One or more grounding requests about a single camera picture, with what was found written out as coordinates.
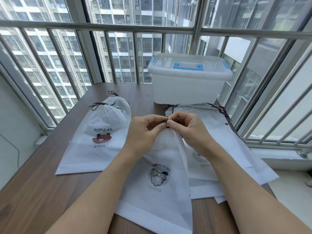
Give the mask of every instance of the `forearm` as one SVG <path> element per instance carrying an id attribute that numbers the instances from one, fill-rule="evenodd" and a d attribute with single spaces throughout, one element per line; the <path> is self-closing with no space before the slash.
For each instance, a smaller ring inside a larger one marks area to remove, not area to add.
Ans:
<path id="1" fill-rule="evenodd" d="M 121 150 L 46 234 L 107 233 L 121 190 L 135 162 L 133 156 Z"/>
<path id="2" fill-rule="evenodd" d="M 218 144 L 206 150 L 240 233 L 311 233 Z"/>

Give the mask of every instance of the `finger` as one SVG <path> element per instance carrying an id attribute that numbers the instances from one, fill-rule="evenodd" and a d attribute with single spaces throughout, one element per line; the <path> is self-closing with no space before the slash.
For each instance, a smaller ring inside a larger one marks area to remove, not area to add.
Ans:
<path id="1" fill-rule="evenodd" d="M 159 115 L 146 115 L 141 117 L 145 123 L 146 126 L 148 126 L 150 123 L 161 123 L 163 120 L 167 119 L 165 116 L 159 116 Z"/>
<path id="2" fill-rule="evenodd" d="M 175 120 L 177 118 L 180 118 L 182 120 L 185 120 L 185 118 L 189 115 L 189 113 L 187 112 L 181 112 L 181 111 L 178 111 L 178 112 L 175 112 L 174 114 L 170 115 L 168 117 L 169 120 Z"/>
<path id="3" fill-rule="evenodd" d="M 159 135 L 159 133 L 165 128 L 167 128 L 167 124 L 163 122 L 162 124 L 155 126 L 154 129 L 150 131 L 150 133 L 153 134 L 154 137 L 156 138 Z"/>
<path id="4" fill-rule="evenodd" d="M 182 136 L 187 132 L 187 127 L 174 122 L 173 120 L 168 120 L 167 125 L 172 129 L 180 133 Z"/>

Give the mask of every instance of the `plastic storage box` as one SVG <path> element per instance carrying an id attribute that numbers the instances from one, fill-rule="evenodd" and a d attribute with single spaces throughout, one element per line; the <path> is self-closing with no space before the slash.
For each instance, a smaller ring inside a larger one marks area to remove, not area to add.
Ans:
<path id="1" fill-rule="evenodd" d="M 158 104 L 214 103 L 232 71 L 214 56 L 160 53 L 148 66 Z"/>

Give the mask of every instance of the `metal railing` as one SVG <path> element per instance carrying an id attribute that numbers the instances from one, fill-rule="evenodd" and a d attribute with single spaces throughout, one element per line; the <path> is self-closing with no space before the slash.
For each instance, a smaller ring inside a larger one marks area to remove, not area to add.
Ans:
<path id="1" fill-rule="evenodd" d="M 64 57 L 61 53 L 61 50 L 57 44 L 57 41 L 53 35 L 52 30 L 58 30 L 58 29 L 71 29 L 77 31 L 103 31 L 107 46 L 107 52 L 108 57 L 111 64 L 111 71 L 112 71 L 112 78 L 113 81 L 116 82 L 116 74 L 113 64 L 113 55 L 110 48 L 109 43 L 109 32 L 131 32 L 133 37 L 133 45 L 134 45 L 134 61 L 135 61 L 135 73 L 136 73 L 136 82 L 139 83 L 139 63 L 138 63 L 138 51 L 137 51 L 137 34 L 138 33 L 160 33 L 162 34 L 162 41 L 161 41 L 161 52 L 165 52 L 165 45 L 166 45 L 166 34 L 187 34 L 192 35 L 192 40 L 190 44 L 190 54 L 196 54 L 200 36 L 202 35 L 208 35 L 208 36 L 225 36 L 224 41 L 222 43 L 219 57 L 222 57 L 224 54 L 224 51 L 226 49 L 228 39 L 229 37 L 252 37 L 254 38 L 254 41 L 252 43 L 251 50 L 247 53 L 247 57 L 245 60 L 241 63 L 242 67 L 241 70 L 237 73 L 237 77 L 235 82 L 232 83 L 232 89 L 230 90 L 229 97 L 226 100 L 225 106 L 229 106 L 232 98 L 235 95 L 236 90 L 240 86 L 242 80 L 243 80 L 243 72 L 246 69 L 252 55 L 254 54 L 254 51 L 256 47 L 259 44 L 259 41 L 261 38 L 274 38 L 274 39 L 285 39 L 283 46 L 281 47 L 278 55 L 275 57 L 273 63 L 271 64 L 270 68 L 268 69 L 267 73 L 264 75 L 263 79 L 261 80 L 259 86 L 257 87 L 255 93 L 252 95 L 250 101 L 251 103 L 248 103 L 245 107 L 245 110 L 240 115 L 236 126 L 243 122 L 243 120 L 246 118 L 246 112 L 250 109 L 252 106 L 252 103 L 255 102 L 263 92 L 263 89 L 265 89 L 266 84 L 265 82 L 268 82 L 274 72 L 275 69 L 279 67 L 279 64 L 282 62 L 283 57 L 285 54 L 287 54 L 287 50 L 289 47 L 291 47 L 291 43 L 293 43 L 297 39 L 305 39 L 305 40 L 312 40 L 312 33 L 311 32 L 290 32 L 290 31 L 265 31 L 265 30 L 238 30 L 238 29 L 211 29 L 211 28 L 202 28 L 202 22 L 203 20 L 201 18 L 198 19 L 196 22 L 196 25 L 193 27 L 167 27 L 167 26 L 132 26 L 132 25 L 106 25 L 106 24 L 77 24 L 77 23 L 57 23 L 57 22 L 31 22 L 31 21 L 11 21 L 11 20 L 0 20 L 0 26 L 1 27 L 16 27 L 18 28 L 25 41 L 29 45 L 31 52 L 33 53 L 34 57 L 36 58 L 41 70 L 43 71 L 45 77 L 47 78 L 54 94 L 57 96 L 57 98 L 60 101 L 61 106 L 63 107 L 64 111 L 67 113 L 68 109 L 63 102 L 60 93 L 56 89 L 51 76 L 48 74 L 41 58 L 39 57 L 35 46 L 33 45 L 32 41 L 30 40 L 29 36 L 27 35 L 25 28 L 45 28 L 50 36 L 50 39 L 53 43 L 53 46 L 56 49 L 57 55 L 60 58 L 60 61 L 64 67 L 64 70 L 66 74 L 68 75 L 70 85 L 74 89 L 74 93 L 79 99 L 79 93 L 78 90 L 75 87 L 74 80 L 71 77 L 70 71 L 66 65 L 66 62 L 64 60 Z M 10 57 L 13 59 L 14 63 L 17 65 L 18 69 L 21 71 L 22 75 L 25 77 L 27 82 L 29 83 L 32 90 L 35 92 L 36 96 L 44 106 L 44 108 L 47 110 L 48 114 L 51 116 L 55 124 L 57 125 L 58 122 L 53 116 L 53 114 L 50 112 L 48 106 L 45 104 L 45 102 L 40 97 L 40 94 L 36 90 L 36 88 L 31 84 L 31 80 L 21 67 L 20 63 L 16 59 L 15 55 L 11 51 L 10 47 L 5 42 L 4 38 L 0 36 L 0 42 L 5 47 L 6 51 L 9 53 Z M 308 116 L 312 114 L 312 110 L 305 115 L 304 118 L 302 118 L 293 128 L 291 128 L 279 141 L 276 142 L 267 142 L 265 139 L 271 134 L 271 132 L 285 119 L 285 117 L 294 109 L 294 107 L 306 96 L 306 94 L 312 89 L 312 85 L 310 85 L 304 93 L 296 100 L 296 102 L 293 103 L 293 105 L 285 112 L 285 114 L 276 122 L 276 124 L 266 133 L 266 135 L 259 141 L 255 140 L 249 140 L 249 136 L 252 134 L 252 132 L 255 130 L 257 125 L 260 123 L 260 121 L 264 118 L 264 116 L 267 114 L 269 109 L 273 106 L 273 104 L 276 102 L 276 100 L 280 97 L 282 92 L 285 90 L 285 88 L 289 85 L 289 83 L 292 81 L 292 79 L 295 77 L 295 75 L 298 73 L 298 71 L 301 69 L 301 67 L 304 65 L 304 63 L 307 61 L 307 59 L 311 56 L 312 51 L 310 51 L 303 60 L 298 64 L 296 69 L 292 72 L 292 75 L 287 79 L 286 83 L 283 85 L 282 89 L 273 97 L 267 108 L 262 112 L 262 114 L 259 116 L 259 118 L 256 120 L 256 122 L 250 127 L 248 132 L 243 138 L 243 141 L 250 145 L 267 145 L 267 146 L 284 146 L 289 148 L 295 148 L 295 149 L 303 149 L 304 153 L 306 153 L 307 149 L 312 149 L 312 145 L 306 143 L 306 139 L 308 137 L 312 137 L 312 130 L 310 130 L 308 133 L 306 133 L 302 138 L 300 138 L 298 141 L 289 143 L 285 142 L 284 139 L 292 132 L 294 131 Z"/>

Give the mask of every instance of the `left hand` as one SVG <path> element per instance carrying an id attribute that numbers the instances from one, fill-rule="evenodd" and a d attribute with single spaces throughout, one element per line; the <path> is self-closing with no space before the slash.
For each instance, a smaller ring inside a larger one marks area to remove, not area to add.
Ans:
<path id="1" fill-rule="evenodd" d="M 167 127 L 167 124 L 162 122 L 165 119 L 167 117 L 153 114 L 133 118 L 123 146 L 125 152 L 131 153 L 136 159 L 148 153 L 153 147 L 156 137 Z"/>

